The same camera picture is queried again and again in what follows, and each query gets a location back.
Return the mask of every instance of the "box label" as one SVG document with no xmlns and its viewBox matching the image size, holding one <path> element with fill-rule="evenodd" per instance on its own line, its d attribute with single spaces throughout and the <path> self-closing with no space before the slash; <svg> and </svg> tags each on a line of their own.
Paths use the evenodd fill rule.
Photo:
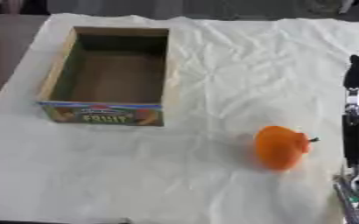
<svg viewBox="0 0 359 224">
<path fill-rule="evenodd" d="M 109 105 L 58 107 L 44 105 L 46 113 L 60 123 L 105 123 L 161 126 L 162 112 L 157 108 L 116 108 Z"/>
</svg>

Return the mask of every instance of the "plastic fruit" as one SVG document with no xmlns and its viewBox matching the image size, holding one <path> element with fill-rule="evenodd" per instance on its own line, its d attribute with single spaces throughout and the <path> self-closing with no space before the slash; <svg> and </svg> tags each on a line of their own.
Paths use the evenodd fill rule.
<svg viewBox="0 0 359 224">
<path fill-rule="evenodd" d="M 256 155 L 267 168 L 285 171 L 295 166 L 303 153 L 309 151 L 309 140 L 298 133 L 279 126 L 267 126 L 255 139 Z"/>
</svg>

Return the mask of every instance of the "wrinkled fabric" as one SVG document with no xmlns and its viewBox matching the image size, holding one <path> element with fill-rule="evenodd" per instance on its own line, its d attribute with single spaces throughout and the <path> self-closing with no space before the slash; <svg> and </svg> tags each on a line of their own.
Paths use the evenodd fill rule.
<svg viewBox="0 0 359 224">
<path fill-rule="evenodd" d="M 167 27 L 165 127 L 50 121 L 37 93 L 74 25 Z M 150 224 L 341 223 L 342 77 L 359 23 L 51 16 L 0 92 L 0 219 Z M 292 170 L 266 171 L 252 137 L 319 137 Z"/>
</svg>

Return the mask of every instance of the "white cloth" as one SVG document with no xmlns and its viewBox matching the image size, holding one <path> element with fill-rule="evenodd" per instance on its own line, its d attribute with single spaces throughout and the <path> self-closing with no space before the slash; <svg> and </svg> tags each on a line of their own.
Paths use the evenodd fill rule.
<svg viewBox="0 0 359 224">
<path fill-rule="evenodd" d="M 169 27 L 166 126 L 58 124 L 35 103 L 73 25 Z M 359 23 L 51 16 L 0 92 L 0 219 L 153 224 L 341 223 L 342 77 Z M 263 170 L 265 125 L 319 137 Z"/>
</svg>

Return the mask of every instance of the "open box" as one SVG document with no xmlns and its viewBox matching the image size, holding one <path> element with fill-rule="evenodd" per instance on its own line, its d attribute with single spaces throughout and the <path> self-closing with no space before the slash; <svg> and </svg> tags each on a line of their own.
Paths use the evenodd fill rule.
<svg viewBox="0 0 359 224">
<path fill-rule="evenodd" d="M 39 94 L 56 122 L 163 125 L 167 29 L 74 27 Z"/>
</svg>

